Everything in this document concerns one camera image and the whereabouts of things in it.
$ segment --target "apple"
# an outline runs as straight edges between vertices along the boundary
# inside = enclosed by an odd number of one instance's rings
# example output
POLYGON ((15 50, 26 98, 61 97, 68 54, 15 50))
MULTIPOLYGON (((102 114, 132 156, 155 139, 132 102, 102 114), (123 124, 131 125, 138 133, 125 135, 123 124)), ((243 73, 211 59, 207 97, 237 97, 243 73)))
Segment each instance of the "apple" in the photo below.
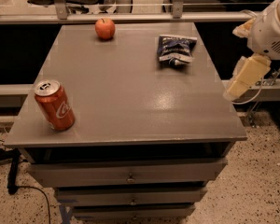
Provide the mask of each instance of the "apple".
POLYGON ((103 40, 111 39, 115 33, 115 24, 109 19, 99 19, 95 23, 95 32, 103 40))

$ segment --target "speckled floor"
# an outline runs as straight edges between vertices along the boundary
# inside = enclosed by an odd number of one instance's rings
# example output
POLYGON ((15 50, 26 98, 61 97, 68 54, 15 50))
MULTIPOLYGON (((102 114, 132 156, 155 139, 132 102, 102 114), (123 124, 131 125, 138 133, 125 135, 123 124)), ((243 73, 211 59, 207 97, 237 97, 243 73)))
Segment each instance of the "speckled floor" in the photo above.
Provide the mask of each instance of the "speckled floor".
MULTIPOLYGON (((258 128, 245 126, 248 139, 237 142, 227 158, 229 164, 208 191, 196 203, 196 210, 185 219, 145 219, 137 221, 87 222, 72 219, 72 224, 208 224, 208 223, 280 223, 280 129, 270 113, 256 114, 258 128)), ((17 185, 41 188, 27 173, 29 164, 20 164, 17 185)), ((46 200, 39 191, 19 189, 7 193, 7 173, 10 163, 0 165, 0 224, 48 223, 46 200)), ((61 223, 61 215, 52 189, 42 189, 49 197, 51 223, 61 223)))

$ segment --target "soda can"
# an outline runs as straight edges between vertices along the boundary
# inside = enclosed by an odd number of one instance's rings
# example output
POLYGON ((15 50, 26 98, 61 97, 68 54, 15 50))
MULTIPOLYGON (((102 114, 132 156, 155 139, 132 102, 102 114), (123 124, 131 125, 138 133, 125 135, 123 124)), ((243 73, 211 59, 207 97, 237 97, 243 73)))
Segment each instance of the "soda can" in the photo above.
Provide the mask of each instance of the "soda can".
POLYGON ((57 80, 40 81, 35 88, 35 100, 53 130, 67 130, 74 124, 73 110, 64 87, 57 80))

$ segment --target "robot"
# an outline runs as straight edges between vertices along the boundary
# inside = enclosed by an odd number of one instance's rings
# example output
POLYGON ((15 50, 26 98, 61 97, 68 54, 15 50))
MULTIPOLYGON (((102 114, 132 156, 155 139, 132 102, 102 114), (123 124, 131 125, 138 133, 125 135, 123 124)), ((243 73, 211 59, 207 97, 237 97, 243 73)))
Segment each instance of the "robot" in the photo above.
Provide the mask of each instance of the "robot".
POLYGON ((236 64, 223 94, 229 101, 240 98, 263 80, 271 70, 271 60, 280 60, 280 0, 273 1, 256 18, 236 27, 233 33, 247 38, 247 46, 254 54, 242 57, 236 64))

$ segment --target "foil packet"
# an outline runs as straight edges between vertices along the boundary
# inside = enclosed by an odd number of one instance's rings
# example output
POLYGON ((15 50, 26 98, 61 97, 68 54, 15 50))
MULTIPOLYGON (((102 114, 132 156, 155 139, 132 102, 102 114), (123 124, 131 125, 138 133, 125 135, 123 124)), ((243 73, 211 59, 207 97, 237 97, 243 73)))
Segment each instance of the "foil packet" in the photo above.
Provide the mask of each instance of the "foil packet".
POLYGON ((191 50, 196 42, 196 37, 160 35, 157 51, 160 63, 170 66, 190 64, 193 61, 191 50))

